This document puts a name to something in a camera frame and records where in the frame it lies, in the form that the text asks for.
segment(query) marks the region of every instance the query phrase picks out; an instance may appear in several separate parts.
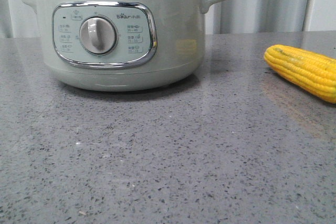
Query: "gray speckled countertop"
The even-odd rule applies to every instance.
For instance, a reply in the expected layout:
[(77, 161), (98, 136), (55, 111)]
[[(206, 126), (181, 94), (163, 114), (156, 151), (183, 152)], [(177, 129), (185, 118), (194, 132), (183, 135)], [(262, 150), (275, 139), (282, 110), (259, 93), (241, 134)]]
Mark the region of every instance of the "gray speckled countertop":
[(131, 93), (0, 39), (0, 223), (336, 223), (336, 106), (272, 72), (273, 44), (335, 56), (336, 31), (207, 36), (193, 75)]

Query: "control panel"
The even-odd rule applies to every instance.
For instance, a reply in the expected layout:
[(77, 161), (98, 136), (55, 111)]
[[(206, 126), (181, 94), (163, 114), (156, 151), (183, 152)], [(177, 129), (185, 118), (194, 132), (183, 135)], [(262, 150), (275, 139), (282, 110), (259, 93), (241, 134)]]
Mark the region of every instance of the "control panel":
[(58, 56), (76, 67), (129, 68), (149, 61), (157, 48), (154, 18), (140, 3), (75, 2), (53, 15)]

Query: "white wall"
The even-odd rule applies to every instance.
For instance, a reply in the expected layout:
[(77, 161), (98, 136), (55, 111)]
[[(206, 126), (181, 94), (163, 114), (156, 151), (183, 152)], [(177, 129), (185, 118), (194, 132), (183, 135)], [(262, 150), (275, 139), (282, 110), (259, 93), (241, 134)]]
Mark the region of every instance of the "white wall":
[(302, 31), (307, 0), (229, 0), (220, 33)]
[(14, 37), (38, 37), (37, 17), (21, 0), (8, 0)]
[(305, 31), (336, 30), (336, 0), (309, 0)]
[(11, 38), (13, 36), (13, 30), (8, 0), (0, 0), (0, 6), (0, 38)]

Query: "cooking pot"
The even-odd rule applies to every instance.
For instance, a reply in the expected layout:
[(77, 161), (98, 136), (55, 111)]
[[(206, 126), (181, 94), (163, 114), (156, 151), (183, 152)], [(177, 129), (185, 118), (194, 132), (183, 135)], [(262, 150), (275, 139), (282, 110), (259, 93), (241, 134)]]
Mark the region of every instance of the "cooking pot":
[(224, 0), (22, 0), (44, 62), (82, 89), (134, 91), (189, 76), (204, 57), (204, 14)]

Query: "corn cob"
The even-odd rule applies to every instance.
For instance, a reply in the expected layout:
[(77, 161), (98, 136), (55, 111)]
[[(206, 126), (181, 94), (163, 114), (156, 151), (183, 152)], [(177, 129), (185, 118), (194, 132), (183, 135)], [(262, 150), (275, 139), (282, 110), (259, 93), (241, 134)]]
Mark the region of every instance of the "corn cob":
[(327, 102), (336, 103), (336, 59), (284, 45), (269, 47), (264, 59), (288, 81)]

